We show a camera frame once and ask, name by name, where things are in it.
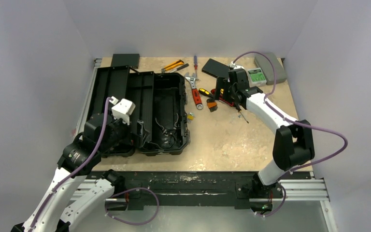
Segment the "black handled pliers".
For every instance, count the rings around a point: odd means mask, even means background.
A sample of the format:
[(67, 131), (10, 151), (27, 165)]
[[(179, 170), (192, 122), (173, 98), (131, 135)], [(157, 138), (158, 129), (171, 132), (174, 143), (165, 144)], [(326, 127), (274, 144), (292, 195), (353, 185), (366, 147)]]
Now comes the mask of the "black handled pliers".
[(177, 127), (178, 127), (178, 121), (179, 121), (179, 115), (177, 114), (177, 118), (176, 118), (176, 120), (173, 124), (173, 128), (169, 129), (167, 127), (162, 126), (158, 122), (157, 118), (155, 118), (155, 122), (159, 126), (159, 128), (162, 130), (163, 135), (166, 136), (166, 137), (171, 137), (175, 142), (177, 141), (176, 132), (177, 132)]

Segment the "black plastic toolbox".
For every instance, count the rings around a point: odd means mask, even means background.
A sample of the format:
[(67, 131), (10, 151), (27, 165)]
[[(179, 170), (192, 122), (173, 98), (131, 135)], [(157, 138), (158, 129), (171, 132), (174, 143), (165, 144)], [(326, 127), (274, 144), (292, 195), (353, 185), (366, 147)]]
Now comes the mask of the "black plastic toolbox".
[[(185, 105), (185, 78), (179, 73), (139, 72), (128, 66), (98, 68), (89, 101), (87, 117), (102, 113), (107, 97), (127, 99), (136, 107), (130, 116), (130, 135), (133, 147), (116, 147), (105, 152), (103, 157), (129, 157), (135, 152), (147, 156), (160, 154), (180, 155), (189, 144)], [(179, 115), (175, 142), (163, 135), (155, 122), (169, 129)], [(147, 129), (144, 145), (138, 143), (137, 120), (143, 120)]]

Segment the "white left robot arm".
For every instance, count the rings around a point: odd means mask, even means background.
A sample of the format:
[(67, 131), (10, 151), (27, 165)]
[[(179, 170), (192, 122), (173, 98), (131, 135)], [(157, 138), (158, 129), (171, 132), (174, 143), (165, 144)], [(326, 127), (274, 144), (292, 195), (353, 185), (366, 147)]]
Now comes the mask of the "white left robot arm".
[(129, 113), (103, 113), (85, 124), (85, 129), (66, 146), (54, 177), (32, 215), (12, 227), (13, 232), (71, 232), (97, 205), (108, 197), (127, 196), (125, 178), (105, 171), (95, 185), (73, 203), (78, 187), (86, 180), (101, 155), (126, 138)]

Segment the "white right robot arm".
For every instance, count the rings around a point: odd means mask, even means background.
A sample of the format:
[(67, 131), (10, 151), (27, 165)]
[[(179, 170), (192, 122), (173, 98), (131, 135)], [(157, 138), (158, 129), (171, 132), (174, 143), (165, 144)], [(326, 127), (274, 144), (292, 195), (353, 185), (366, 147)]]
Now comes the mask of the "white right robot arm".
[(274, 134), (272, 160), (253, 177), (256, 196), (265, 196), (287, 171), (314, 159), (310, 123), (291, 117), (268, 100), (260, 88), (250, 87), (245, 69), (229, 70), (228, 77), (218, 77), (214, 97), (253, 113)]

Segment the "red black handled tool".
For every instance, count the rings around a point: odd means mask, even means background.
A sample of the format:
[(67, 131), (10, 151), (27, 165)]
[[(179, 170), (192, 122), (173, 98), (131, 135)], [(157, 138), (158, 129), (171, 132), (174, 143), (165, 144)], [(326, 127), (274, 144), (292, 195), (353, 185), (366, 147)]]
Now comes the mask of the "red black handled tool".
[[(215, 92), (216, 92), (215, 89), (212, 89), (212, 90), (211, 90), (211, 93), (212, 93), (213, 95), (215, 95)], [(220, 89), (220, 95), (219, 95), (218, 100), (221, 101), (222, 103), (225, 103), (225, 104), (229, 105), (230, 107), (234, 107), (234, 103), (233, 103), (233, 102), (228, 102), (228, 101), (226, 101), (226, 100), (223, 98), (223, 93), (224, 93), (224, 90), (223, 90), (223, 89)]]

